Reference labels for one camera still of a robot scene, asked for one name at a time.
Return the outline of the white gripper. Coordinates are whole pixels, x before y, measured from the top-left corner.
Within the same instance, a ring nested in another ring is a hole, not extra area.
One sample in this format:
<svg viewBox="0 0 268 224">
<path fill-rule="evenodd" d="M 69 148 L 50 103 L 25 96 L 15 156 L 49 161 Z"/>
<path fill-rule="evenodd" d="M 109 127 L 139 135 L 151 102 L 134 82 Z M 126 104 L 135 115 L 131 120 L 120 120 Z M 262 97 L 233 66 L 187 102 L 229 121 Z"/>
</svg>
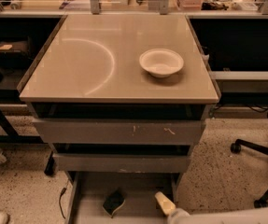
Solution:
<svg viewBox="0 0 268 224">
<path fill-rule="evenodd" d="M 155 194 L 155 199 L 163 213 L 168 216 L 167 224 L 182 224 L 183 219 L 190 216 L 187 211 L 176 209 L 176 205 L 160 191 Z"/>
</svg>

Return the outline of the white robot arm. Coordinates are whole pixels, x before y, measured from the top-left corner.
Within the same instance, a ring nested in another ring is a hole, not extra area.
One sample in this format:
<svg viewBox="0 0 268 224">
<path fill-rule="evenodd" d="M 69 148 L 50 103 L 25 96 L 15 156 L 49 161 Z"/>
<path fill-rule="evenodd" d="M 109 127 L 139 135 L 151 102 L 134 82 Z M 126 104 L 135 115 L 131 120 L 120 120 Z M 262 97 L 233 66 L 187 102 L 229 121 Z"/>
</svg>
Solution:
<svg viewBox="0 0 268 224">
<path fill-rule="evenodd" d="M 162 192 L 155 199 L 167 216 L 167 224 L 268 224 L 268 207 L 242 211 L 191 215 L 168 199 Z"/>
</svg>

